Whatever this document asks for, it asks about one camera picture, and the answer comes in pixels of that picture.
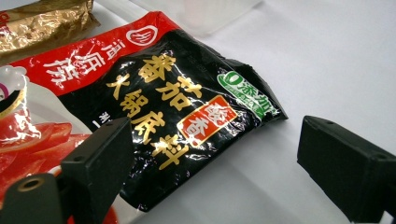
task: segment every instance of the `black plastic block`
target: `black plastic block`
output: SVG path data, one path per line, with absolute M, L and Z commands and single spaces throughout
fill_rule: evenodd
M 55 177 L 32 175 L 14 183 L 7 190 L 0 223 L 64 223 Z
M 102 223 L 134 164 L 131 121 L 104 124 L 61 162 L 77 223 Z
M 395 156 L 332 121 L 305 116 L 297 158 L 350 221 L 380 221 Z

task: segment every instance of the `gold package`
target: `gold package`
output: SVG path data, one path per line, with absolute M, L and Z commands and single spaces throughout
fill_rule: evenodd
M 0 11 L 0 66 L 79 41 L 99 26 L 93 0 L 40 0 Z

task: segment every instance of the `white background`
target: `white background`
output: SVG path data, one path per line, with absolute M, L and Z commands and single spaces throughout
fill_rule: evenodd
M 93 35 L 127 22 L 99 4 L 94 15 Z M 199 39 L 252 65 L 290 119 L 248 134 L 137 223 L 349 223 L 296 162 L 301 124 L 329 119 L 396 154 L 396 1 L 264 0 Z

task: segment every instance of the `crinkled plastic wrapper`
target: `crinkled plastic wrapper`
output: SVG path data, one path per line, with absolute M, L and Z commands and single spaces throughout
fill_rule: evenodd
M 0 65 L 76 42 L 99 25 L 93 0 L 41 0 L 0 11 Z
M 135 166 L 120 195 L 143 212 L 246 133 L 287 118 L 251 66 L 222 57 L 161 12 L 11 65 L 28 69 L 31 82 L 92 132 L 131 119 Z
M 0 209 L 12 184 L 28 175 L 58 174 L 60 161 L 89 137 L 70 113 L 53 112 L 62 107 L 29 80 L 25 68 L 0 66 Z

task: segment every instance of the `yellow chinese characters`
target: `yellow chinese characters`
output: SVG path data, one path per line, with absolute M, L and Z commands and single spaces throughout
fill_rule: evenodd
M 163 112 L 159 112 L 158 114 L 156 114 L 152 111 L 140 119 L 132 120 L 131 123 L 136 124 L 134 129 L 139 131 L 139 135 L 143 134 L 144 145 L 151 141 L 151 138 L 149 138 L 149 134 L 157 132 L 155 127 L 165 126 L 165 121 L 163 120 Z
M 115 87 L 115 90 L 114 90 L 114 93 L 113 93 L 113 96 L 114 96 L 114 98 L 116 99 L 116 100 L 119 100 L 119 95 L 120 95 L 120 89 L 121 89 L 121 86 L 129 86 L 130 85 L 130 82 L 129 81 L 126 81 L 128 78 L 129 78 L 129 74 L 127 74 L 125 77 L 123 77 L 123 76 L 121 76 L 121 75 L 118 75 L 117 76 L 117 81 L 116 82 L 113 82 L 113 83 L 107 83 L 106 85 L 108 86 L 108 87 Z
M 151 154 L 153 157 L 157 156 L 160 152 L 168 157 L 168 160 L 160 166 L 160 170 L 165 169 L 172 162 L 175 165 L 179 165 L 179 158 L 189 151 L 189 147 L 181 147 L 181 145 L 177 143 L 177 139 L 177 134 L 173 137 L 166 135 L 165 138 L 160 138 L 159 143 L 151 143 L 151 145 L 155 147 L 155 150 Z
M 128 118 L 130 119 L 140 112 L 143 105 L 149 102 L 146 96 L 140 95 L 141 93 L 142 90 L 138 90 L 126 94 L 124 101 L 120 104 L 123 106 L 122 111 L 129 110 Z
M 152 56 L 151 60 L 143 60 L 146 64 L 140 69 L 139 76 L 145 79 L 145 82 L 151 82 L 158 77 L 165 80 L 165 71 L 170 72 L 175 64 L 176 58 L 172 58 L 166 54 L 159 57 Z
M 178 82 L 175 84 L 166 82 L 166 87 L 155 90 L 163 93 L 163 101 L 173 98 L 170 102 L 170 106 L 174 106 L 178 111 L 181 111 L 183 107 L 190 106 L 191 101 L 180 92 L 180 88 L 183 88 L 186 92 L 193 92 L 198 98 L 201 98 L 202 93 L 200 89 L 202 86 L 199 84 L 194 85 L 190 78 L 177 77 L 177 81 Z

